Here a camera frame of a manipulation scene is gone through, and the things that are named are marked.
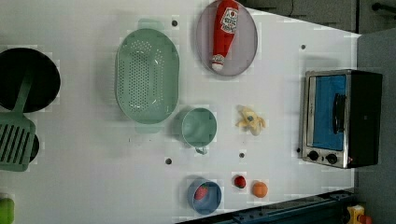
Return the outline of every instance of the spatula handle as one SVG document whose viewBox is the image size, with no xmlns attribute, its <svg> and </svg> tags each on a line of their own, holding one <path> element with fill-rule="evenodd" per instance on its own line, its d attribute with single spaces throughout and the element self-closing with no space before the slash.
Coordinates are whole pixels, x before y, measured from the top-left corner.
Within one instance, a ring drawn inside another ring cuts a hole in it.
<svg viewBox="0 0 396 224">
<path fill-rule="evenodd" d="M 21 84 L 20 92 L 18 93 L 17 103 L 15 103 L 13 112 L 23 113 L 30 88 L 32 87 L 33 74 L 30 73 L 29 68 L 26 68 L 25 75 Z"/>
</svg>

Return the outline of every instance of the mug handle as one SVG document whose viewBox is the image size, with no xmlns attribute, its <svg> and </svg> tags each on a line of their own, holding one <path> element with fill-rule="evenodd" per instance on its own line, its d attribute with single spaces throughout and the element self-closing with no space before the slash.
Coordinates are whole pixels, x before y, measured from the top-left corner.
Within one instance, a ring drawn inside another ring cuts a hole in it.
<svg viewBox="0 0 396 224">
<path fill-rule="evenodd" d="M 207 150 L 205 147 L 202 147 L 202 149 L 200 149 L 199 147 L 196 147 L 195 150 L 201 155 L 205 155 L 207 153 Z"/>
</svg>

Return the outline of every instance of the blue bowl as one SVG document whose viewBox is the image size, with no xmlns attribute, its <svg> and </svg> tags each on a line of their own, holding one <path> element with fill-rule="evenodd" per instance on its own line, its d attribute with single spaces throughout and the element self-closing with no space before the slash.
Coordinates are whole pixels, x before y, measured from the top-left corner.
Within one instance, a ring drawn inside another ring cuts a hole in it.
<svg viewBox="0 0 396 224">
<path fill-rule="evenodd" d="M 194 194 L 198 188 L 206 184 L 208 187 L 208 193 L 201 200 L 195 200 Z M 218 209 L 221 202 L 221 189 L 215 182 L 207 179 L 198 178 L 194 180 L 187 191 L 187 200 L 190 206 L 202 215 L 209 215 Z"/>
</svg>

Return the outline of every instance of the toaster oven door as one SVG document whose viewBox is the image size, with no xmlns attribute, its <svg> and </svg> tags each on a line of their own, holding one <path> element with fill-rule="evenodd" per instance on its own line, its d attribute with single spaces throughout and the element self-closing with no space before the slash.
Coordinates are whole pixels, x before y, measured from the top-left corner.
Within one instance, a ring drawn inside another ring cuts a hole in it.
<svg viewBox="0 0 396 224">
<path fill-rule="evenodd" d="M 318 76 L 309 80 L 307 145 L 342 151 L 347 76 Z"/>
</svg>

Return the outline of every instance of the white bottle cap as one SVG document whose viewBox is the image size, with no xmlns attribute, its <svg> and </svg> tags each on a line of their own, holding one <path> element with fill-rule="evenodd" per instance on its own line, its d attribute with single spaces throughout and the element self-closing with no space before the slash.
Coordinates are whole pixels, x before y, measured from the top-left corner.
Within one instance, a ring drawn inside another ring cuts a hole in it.
<svg viewBox="0 0 396 224">
<path fill-rule="evenodd" d="M 222 64 L 219 64 L 219 63 L 212 63 L 212 68 L 213 68 L 213 70 L 215 70 L 216 72 L 221 71 L 222 67 L 223 67 Z"/>
</svg>

